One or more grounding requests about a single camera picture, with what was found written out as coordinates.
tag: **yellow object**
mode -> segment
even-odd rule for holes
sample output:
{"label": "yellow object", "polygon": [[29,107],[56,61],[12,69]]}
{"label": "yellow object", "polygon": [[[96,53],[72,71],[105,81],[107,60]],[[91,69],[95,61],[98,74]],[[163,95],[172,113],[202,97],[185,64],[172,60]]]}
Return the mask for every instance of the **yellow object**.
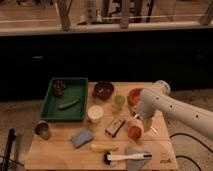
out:
{"label": "yellow object", "polygon": [[94,152],[117,151],[118,147],[109,144],[91,144],[90,149]]}

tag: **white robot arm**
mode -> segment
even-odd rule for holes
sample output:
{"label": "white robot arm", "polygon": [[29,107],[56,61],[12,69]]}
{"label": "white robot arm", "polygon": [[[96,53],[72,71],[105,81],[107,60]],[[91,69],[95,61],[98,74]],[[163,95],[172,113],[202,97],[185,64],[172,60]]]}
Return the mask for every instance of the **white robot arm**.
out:
{"label": "white robot arm", "polygon": [[170,86],[165,81],[157,81],[144,88],[136,113],[149,120],[156,109],[160,110],[213,140],[213,112],[175,100],[168,96],[169,93]]}

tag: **green tray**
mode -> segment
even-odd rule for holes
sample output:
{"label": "green tray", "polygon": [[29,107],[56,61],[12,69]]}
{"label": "green tray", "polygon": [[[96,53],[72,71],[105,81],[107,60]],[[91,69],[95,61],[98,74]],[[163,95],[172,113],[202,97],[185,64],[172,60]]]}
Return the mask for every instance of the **green tray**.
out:
{"label": "green tray", "polygon": [[[63,80],[66,84],[62,97],[56,97],[53,94],[53,84],[56,80]],[[40,119],[48,122],[83,121],[86,114],[87,92],[87,78],[53,78],[49,84]],[[58,109],[59,104],[73,101],[76,97],[80,97],[77,104],[64,110]]]}

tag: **green cup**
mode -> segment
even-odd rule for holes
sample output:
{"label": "green cup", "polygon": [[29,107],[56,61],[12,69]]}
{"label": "green cup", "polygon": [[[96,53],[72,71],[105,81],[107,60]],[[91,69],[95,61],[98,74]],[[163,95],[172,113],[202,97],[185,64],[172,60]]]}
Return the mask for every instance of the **green cup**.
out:
{"label": "green cup", "polygon": [[115,95],[113,97],[113,107],[120,111],[122,110],[123,106],[124,106],[124,103],[125,103],[125,97],[122,96],[122,95]]}

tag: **black cable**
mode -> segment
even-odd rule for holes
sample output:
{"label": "black cable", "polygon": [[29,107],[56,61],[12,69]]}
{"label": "black cable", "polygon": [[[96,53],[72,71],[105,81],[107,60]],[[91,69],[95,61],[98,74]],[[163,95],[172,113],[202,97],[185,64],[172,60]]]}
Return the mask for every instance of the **black cable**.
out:
{"label": "black cable", "polygon": [[195,166],[197,166],[197,168],[199,169],[199,171],[202,171],[201,168],[200,168],[200,166],[194,160],[192,160],[190,157],[183,156],[183,155],[178,155],[178,156],[176,156],[176,158],[188,159],[189,161],[191,161],[192,163],[194,163]]}
{"label": "black cable", "polygon": [[199,142],[201,145],[203,145],[205,148],[207,148],[211,153],[213,153],[213,150],[211,148],[209,148],[206,144],[204,144],[202,141],[200,141],[199,139],[195,138],[192,135],[189,135],[189,134],[186,134],[186,133],[176,133],[176,134],[171,135],[170,138],[175,137],[177,135],[184,135],[184,136],[187,136],[187,137],[191,137],[194,140],[196,140],[197,142]]}
{"label": "black cable", "polygon": [[15,160],[11,160],[11,159],[9,159],[11,162],[13,162],[13,163],[16,163],[16,164],[19,164],[19,165],[21,165],[21,166],[24,166],[22,163],[19,163],[19,162],[17,162],[17,161],[15,161]]}

